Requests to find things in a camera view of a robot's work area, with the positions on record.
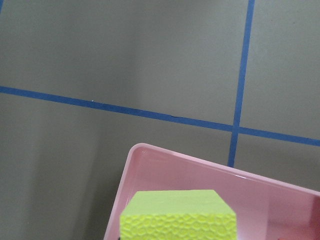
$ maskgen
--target blue tape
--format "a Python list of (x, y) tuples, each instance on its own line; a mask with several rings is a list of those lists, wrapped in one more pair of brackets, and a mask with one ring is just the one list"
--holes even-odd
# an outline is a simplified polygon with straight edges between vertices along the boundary
[(294, 136), (294, 135), (282, 134), (282, 133), (277, 133), (272, 131), (257, 130), (257, 129), (247, 128), (247, 127), (240, 127), (239, 133), (267, 138), (267, 139), (277, 139), (277, 140), (282, 140), (282, 141), (287, 141), (292, 143), (306, 144), (306, 145), (320, 147), (319, 139), (307, 138), (302, 136)]
[(236, 150), (237, 150), (237, 144), (238, 144), (238, 135), (239, 135), (242, 103), (244, 98), (245, 77), (246, 77), (246, 71), (247, 71), (250, 34), (251, 34), (252, 20), (254, 16), (254, 7), (255, 7), (255, 0), (249, 0), (247, 12), (246, 12), (246, 19), (245, 19), (238, 87), (236, 92), (235, 109), (234, 109), (234, 116), (233, 116), (233, 127), (232, 127), (229, 156), (228, 156), (228, 166), (232, 168), (235, 165), (235, 156), (236, 156)]
[(121, 114), (134, 115), (134, 116), (139, 116), (139, 117), (144, 117), (149, 119), (157, 119), (157, 120), (162, 120), (162, 121), (167, 121), (172, 123), (198, 126), (198, 127), (208, 128), (208, 129), (216, 129), (216, 130), (222, 130), (227, 132), (232, 131), (231, 125), (218, 123), (218, 122), (204, 121), (204, 120), (193, 119), (188, 117), (177, 117), (177, 116), (172, 116), (164, 113), (145, 111), (141, 109), (105, 104), (105, 103), (100, 103), (95, 101), (81, 100), (77, 98), (41, 93), (36, 91), (22, 90), (22, 89), (17, 89), (12, 87), (0, 86), (0, 93), (22, 96), (22, 97), (33, 98), (33, 99), (46, 100), (46, 101), (62, 103), (62, 104), (75, 105), (75, 106), (91, 108), (91, 109), (104, 110), (104, 111), (121, 113)]
[[(12, 87), (0, 86), (0, 93), (32, 98), (32, 99), (40, 99), (40, 100), (74, 105), (74, 106), (80, 106), (85, 108), (92, 108), (92, 109), (115, 112), (115, 113), (121, 113), (121, 114), (134, 115), (134, 116), (157, 119), (157, 120), (168, 121), (173, 123), (186, 124), (186, 125), (192, 125), (192, 126), (209, 128), (209, 129), (216, 129), (216, 130), (227, 131), (227, 132), (232, 132), (233, 130), (233, 126), (217, 123), (217, 122), (203, 121), (203, 120), (187, 118), (187, 117), (176, 117), (176, 116), (171, 116), (168, 114), (163, 114), (163, 113), (158, 113), (153, 111), (145, 111), (145, 110), (129, 108), (124, 106), (117, 106), (117, 105), (99, 103), (95, 101), (81, 100), (77, 98), (41, 93), (36, 91), (22, 90), (22, 89), (17, 89)], [(262, 138), (276, 139), (276, 140), (282, 140), (287, 142), (320, 147), (320, 139), (287, 135), (287, 134), (276, 133), (271, 131), (247, 128), (247, 127), (239, 127), (238, 133), (244, 134), (244, 135), (251, 135), (251, 136), (257, 136)]]
[(1, 9), (2, 9), (3, 4), (4, 4), (4, 0), (0, 0), (0, 13), (1, 13)]

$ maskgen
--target gray floor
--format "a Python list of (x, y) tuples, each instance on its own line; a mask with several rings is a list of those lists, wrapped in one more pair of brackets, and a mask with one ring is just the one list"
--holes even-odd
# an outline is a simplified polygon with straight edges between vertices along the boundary
[[(0, 86), (233, 123), (248, 2), (4, 0)], [(242, 127), (320, 139), (320, 3), (257, 0)], [(0, 239), (102, 239), (129, 149), (226, 165), (230, 132), (0, 93)], [(320, 147), (239, 135), (235, 167), (320, 191)]]

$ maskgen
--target textured surface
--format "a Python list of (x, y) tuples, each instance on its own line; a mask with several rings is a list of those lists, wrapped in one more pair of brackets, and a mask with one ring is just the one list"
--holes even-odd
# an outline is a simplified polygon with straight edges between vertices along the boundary
[(139, 191), (120, 217), (120, 235), (121, 240), (235, 240), (236, 214), (213, 190)]

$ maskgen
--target pink tray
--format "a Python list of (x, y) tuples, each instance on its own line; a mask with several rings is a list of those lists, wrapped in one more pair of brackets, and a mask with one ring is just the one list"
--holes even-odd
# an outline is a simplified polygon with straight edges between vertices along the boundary
[(145, 143), (128, 154), (104, 240), (119, 238), (136, 191), (193, 189), (213, 189), (229, 204), (238, 240), (320, 240), (320, 192)]

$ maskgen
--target foam cube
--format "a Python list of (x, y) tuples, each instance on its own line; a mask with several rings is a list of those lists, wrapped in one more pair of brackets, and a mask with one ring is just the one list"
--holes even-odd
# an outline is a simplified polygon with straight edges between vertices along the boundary
[(120, 215), (121, 240), (236, 240), (235, 212), (214, 190), (138, 191)]

